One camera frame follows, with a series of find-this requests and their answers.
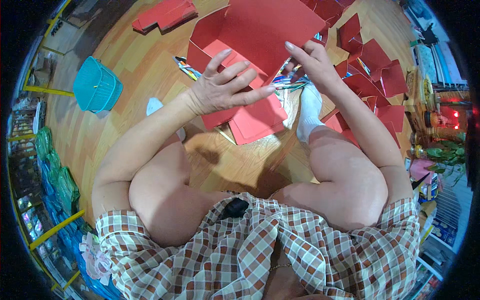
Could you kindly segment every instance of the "green plastic bag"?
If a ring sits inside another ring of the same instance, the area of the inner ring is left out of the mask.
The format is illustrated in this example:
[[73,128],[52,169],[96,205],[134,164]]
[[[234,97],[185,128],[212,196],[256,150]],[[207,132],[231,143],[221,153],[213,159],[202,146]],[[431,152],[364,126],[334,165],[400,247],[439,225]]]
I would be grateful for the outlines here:
[[56,189],[58,185],[59,172],[61,168],[60,158],[55,149],[47,154],[47,160],[50,162],[50,172],[48,173],[48,181]]
[[42,127],[36,134],[36,154],[43,161],[53,149],[52,131],[47,126]]
[[63,167],[59,171],[55,196],[68,215],[71,216],[78,213],[78,198],[80,198],[80,193],[68,167]]

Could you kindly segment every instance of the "knee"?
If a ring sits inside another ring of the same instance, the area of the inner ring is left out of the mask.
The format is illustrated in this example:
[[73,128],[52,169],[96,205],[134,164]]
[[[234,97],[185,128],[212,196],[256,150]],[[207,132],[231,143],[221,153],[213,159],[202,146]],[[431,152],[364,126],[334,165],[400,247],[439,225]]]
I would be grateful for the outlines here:
[[358,222],[357,228],[372,226],[378,222],[388,197],[388,188],[381,171],[371,162],[350,174],[350,186],[347,197],[353,205],[348,214]]

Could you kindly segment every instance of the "thigh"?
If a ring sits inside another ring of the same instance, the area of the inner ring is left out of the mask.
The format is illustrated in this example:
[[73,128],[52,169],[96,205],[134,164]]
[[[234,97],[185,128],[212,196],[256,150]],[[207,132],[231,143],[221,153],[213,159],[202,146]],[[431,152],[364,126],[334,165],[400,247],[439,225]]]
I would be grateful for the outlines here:
[[190,170],[185,148],[175,134],[133,177],[130,205],[161,247],[188,242],[212,206],[229,197],[190,188]]
[[309,147],[310,165],[320,184],[293,183],[272,198],[311,210],[335,229],[375,224],[388,194],[380,170],[343,135],[326,126],[312,132]]

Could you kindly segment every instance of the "finger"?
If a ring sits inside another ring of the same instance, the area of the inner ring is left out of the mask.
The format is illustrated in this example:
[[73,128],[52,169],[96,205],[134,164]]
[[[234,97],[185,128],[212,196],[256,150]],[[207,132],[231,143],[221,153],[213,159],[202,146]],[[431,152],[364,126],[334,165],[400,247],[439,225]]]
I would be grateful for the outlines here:
[[249,92],[238,93],[232,96],[232,105],[248,105],[257,102],[260,99],[267,98],[275,91],[275,87],[271,85],[262,86]]
[[237,78],[233,79],[229,83],[227,83],[225,86],[228,88],[228,90],[234,94],[238,92],[239,90],[247,87],[250,82],[252,82],[255,77],[257,77],[257,71],[254,69],[248,69],[245,73],[243,73],[240,76],[237,76]]
[[323,61],[325,58],[328,58],[325,47],[322,44],[310,40],[303,45],[303,50],[318,61]]
[[302,48],[299,48],[290,42],[285,42],[285,49],[287,49],[290,55],[293,56],[293,58],[295,58],[301,65],[304,65],[311,60],[311,57],[305,51],[303,51]]
[[285,68],[283,68],[282,75],[287,76],[298,64],[298,61],[292,57]]
[[226,84],[233,78],[235,78],[240,72],[243,72],[248,68],[250,62],[239,61],[224,69],[219,75],[215,76],[214,82],[218,85]]
[[305,70],[303,69],[303,67],[300,67],[296,72],[295,74],[293,74],[292,76],[292,79],[290,79],[290,82],[291,83],[295,83],[297,82],[298,79],[300,79],[301,77],[305,76]]
[[225,49],[219,52],[217,55],[213,56],[212,60],[208,63],[207,67],[205,68],[204,75],[206,77],[210,77],[217,74],[216,71],[218,67],[227,58],[227,56],[230,55],[231,52],[232,52],[232,49]]

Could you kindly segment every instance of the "woman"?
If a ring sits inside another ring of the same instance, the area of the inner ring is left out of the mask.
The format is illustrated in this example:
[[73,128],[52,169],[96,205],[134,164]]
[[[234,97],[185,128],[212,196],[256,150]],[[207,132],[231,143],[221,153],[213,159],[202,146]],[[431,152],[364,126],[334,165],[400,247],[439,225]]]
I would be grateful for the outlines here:
[[[129,129],[97,172],[92,204],[100,247],[126,298],[400,299],[413,287],[419,224],[395,141],[321,45],[285,47],[293,58],[284,72],[301,64],[292,81],[306,73],[314,84],[302,93],[297,136],[311,149],[320,184],[294,183],[270,200],[188,186],[175,131],[275,89],[238,93],[256,71],[245,61],[218,73],[231,50],[220,52],[190,90]],[[334,102],[362,150],[318,120],[318,91]]]

